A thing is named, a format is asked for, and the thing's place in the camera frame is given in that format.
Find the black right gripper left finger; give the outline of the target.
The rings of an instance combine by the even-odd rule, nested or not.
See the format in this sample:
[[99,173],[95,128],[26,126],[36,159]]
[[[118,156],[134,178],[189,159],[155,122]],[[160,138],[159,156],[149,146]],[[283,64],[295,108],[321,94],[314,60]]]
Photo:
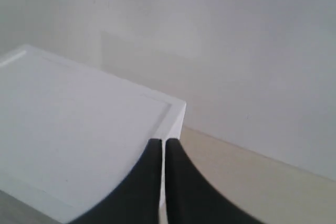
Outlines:
[[152,138],[124,180],[71,223],[159,223],[162,141]]

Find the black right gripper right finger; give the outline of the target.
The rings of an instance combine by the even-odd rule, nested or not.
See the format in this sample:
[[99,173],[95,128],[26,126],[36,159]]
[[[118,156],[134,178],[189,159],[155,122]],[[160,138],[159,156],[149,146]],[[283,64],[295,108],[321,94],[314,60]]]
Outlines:
[[176,138],[165,143],[165,197],[168,223],[262,223],[218,192]]

